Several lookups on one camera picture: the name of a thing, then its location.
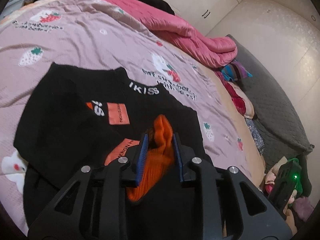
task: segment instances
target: black device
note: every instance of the black device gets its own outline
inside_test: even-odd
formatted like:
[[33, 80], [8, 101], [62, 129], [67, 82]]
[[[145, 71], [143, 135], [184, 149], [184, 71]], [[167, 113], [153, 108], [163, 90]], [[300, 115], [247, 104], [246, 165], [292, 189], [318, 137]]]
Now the black device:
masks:
[[[137, 185], [142, 143], [143, 140], [140, 145], [130, 147], [125, 156], [108, 166], [97, 169], [83, 166], [34, 221], [28, 238], [130, 240], [126, 230], [125, 187]], [[180, 143], [177, 133], [173, 135], [173, 146], [181, 186], [194, 187], [196, 192], [195, 240], [291, 239], [291, 230], [280, 215], [285, 199], [276, 196], [279, 189], [292, 192], [294, 183], [278, 188], [276, 182], [272, 191], [275, 196], [268, 200], [237, 167], [224, 170], [196, 157], [192, 148]], [[284, 173], [278, 180], [286, 179]]]
[[275, 179], [275, 186], [268, 196], [268, 200], [273, 203], [273, 206], [284, 219], [286, 219], [286, 216], [283, 209], [297, 185], [300, 174], [301, 166], [294, 160], [281, 165]]

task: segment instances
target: metal screw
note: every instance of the metal screw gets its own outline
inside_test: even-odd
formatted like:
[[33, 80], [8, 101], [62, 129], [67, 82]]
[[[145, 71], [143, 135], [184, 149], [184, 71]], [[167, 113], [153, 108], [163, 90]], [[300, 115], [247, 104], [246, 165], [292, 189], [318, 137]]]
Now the metal screw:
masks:
[[238, 169], [237, 167], [235, 167], [235, 166], [232, 166], [232, 167], [229, 168], [229, 171], [230, 171], [231, 173], [236, 174], [236, 173], [239, 172], [239, 169]]
[[198, 157], [194, 157], [194, 158], [192, 158], [192, 162], [195, 163], [195, 164], [199, 164], [199, 163], [202, 162], [202, 160], [200, 158], [198, 158]]
[[88, 166], [88, 165], [83, 166], [83, 167], [81, 168], [81, 171], [82, 171], [83, 173], [89, 172], [90, 170], [91, 170], [91, 168], [90, 168], [90, 166]]
[[120, 157], [119, 159], [118, 159], [118, 162], [120, 162], [120, 163], [126, 163], [128, 161], [128, 158], [127, 157]]

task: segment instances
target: orange label patch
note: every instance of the orange label patch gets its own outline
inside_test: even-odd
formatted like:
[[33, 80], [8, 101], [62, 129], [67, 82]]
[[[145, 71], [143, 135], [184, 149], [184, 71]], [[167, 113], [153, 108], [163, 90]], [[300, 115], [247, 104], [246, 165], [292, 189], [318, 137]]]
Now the orange label patch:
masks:
[[129, 147], [135, 146], [138, 144], [139, 144], [139, 141], [124, 139], [116, 148], [112, 150], [111, 153], [109, 153], [109, 155], [106, 158], [106, 161], [104, 162], [104, 165], [107, 166], [116, 158], [124, 156]]
[[125, 104], [107, 103], [109, 124], [130, 124]]
[[93, 110], [93, 106], [92, 106], [92, 103], [86, 103], [87, 107], [89, 107], [91, 110]]

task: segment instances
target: wardrobe handle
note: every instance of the wardrobe handle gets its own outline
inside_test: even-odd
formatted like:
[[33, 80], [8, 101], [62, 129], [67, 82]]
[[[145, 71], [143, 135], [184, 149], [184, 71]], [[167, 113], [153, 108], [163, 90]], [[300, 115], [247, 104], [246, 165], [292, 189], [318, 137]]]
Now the wardrobe handle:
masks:
[[205, 17], [205, 19], [209, 16], [210, 13], [211, 13], [211, 12], [208, 13], [208, 15]]
[[208, 12], [209, 10], [207, 10], [203, 15], [201, 15], [201, 16], [204, 16], [207, 12]]

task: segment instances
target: pink blanket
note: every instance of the pink blanket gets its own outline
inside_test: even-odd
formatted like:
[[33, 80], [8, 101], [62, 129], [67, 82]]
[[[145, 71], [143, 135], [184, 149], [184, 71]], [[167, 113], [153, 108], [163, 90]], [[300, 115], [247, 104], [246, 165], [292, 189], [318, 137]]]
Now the pink blanket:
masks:
[[185, 20], [138, 0], [105, 0], [118, 5], [158, 37], [170, 42], [210, 68], [225, 66], [237, 55], [228, 37], [210, 39]]

